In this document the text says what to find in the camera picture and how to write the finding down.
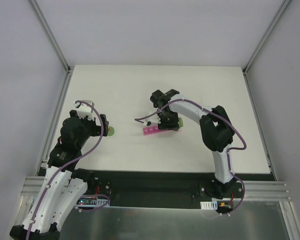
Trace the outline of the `green bottle cap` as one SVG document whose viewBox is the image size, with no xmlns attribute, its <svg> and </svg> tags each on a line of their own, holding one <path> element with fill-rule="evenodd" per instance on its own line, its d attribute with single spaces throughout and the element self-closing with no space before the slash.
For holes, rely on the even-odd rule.
<svg viewBox="0 0 300 240">
<path fill-rule="evenodd" d="M 115 134 L 115 129 L 112 126 L 109 126 L 108 129 L 107 129 L 107 131 L 108 131 L 107 135 L 109 137 L 111 137 L 111 136 L 113 136 Z"/>
</svg>

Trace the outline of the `green pill bottle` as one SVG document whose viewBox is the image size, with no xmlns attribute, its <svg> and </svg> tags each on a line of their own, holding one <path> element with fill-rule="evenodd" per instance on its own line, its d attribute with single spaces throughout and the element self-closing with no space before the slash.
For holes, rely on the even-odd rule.
<svg viewBox="0 0 300 240">
<path fill-rule="evenodd" d="M 178 125 L 180 128 L 184 126 L 183 119 L 181 117 L 178 118 Z"/>
</svg>

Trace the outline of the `pink weekly pill organizer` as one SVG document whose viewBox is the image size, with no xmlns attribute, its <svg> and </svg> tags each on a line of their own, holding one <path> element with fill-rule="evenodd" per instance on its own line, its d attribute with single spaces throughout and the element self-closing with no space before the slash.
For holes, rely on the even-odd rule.
<svg viewBox="0 0 300 240">
<path fill-rule="evenodd" d="M 171 129 L 159 129 L 158 125 L 144 127 L 142 131 L 144 136 L 150 136 L 164 132 L 174 132 L 174 130 Z"/>
</svg>

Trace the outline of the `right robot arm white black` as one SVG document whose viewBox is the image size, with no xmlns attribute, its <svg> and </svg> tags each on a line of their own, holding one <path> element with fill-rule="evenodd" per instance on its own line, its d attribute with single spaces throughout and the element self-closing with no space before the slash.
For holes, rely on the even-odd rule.
<svg viewBox="0 0 300 240">
<path fill-rule="evenodd" d="M 179 114 L 197 123 L 200 126 L 204 145 L 212 151 L 215 167 L 214 181 L 205 187 L 205 193 L 216 199 L 227 197 L 232 193 L 236 182 L 231 170 L 231 156 L 228 153 L 235 134 L 229 126 L 230 119 L 220 105 L 204 111 L 202 107 L 195 106 L 182 97 L 182 94 L 174 89 L 166 93 L 158 89 L 151 94 L 150 101 L 153 107 L 164 108 L 157 114 L 158 129 L 178 131 Z"/>
</svg>

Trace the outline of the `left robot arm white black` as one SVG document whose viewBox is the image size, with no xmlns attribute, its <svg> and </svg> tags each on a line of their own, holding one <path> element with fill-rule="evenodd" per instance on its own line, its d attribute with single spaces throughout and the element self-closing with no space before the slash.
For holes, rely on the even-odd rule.
<svg viewBox="0 0 300 240">
<path fill-rule="evenodd" d="M 97 193 L 93 172 L 76 168 L 76 164 L 84 156 L 82 148 L 89 138 L 108 135 L 109 121 L 104 114 L 94 117 L 92 110 L 74 109 L 69 114 L 50 152 L 44 181 L 32 208 L 22 223 L 10 230 L 14 240 L 58 240 L 79 198 Z"/>
</svg>

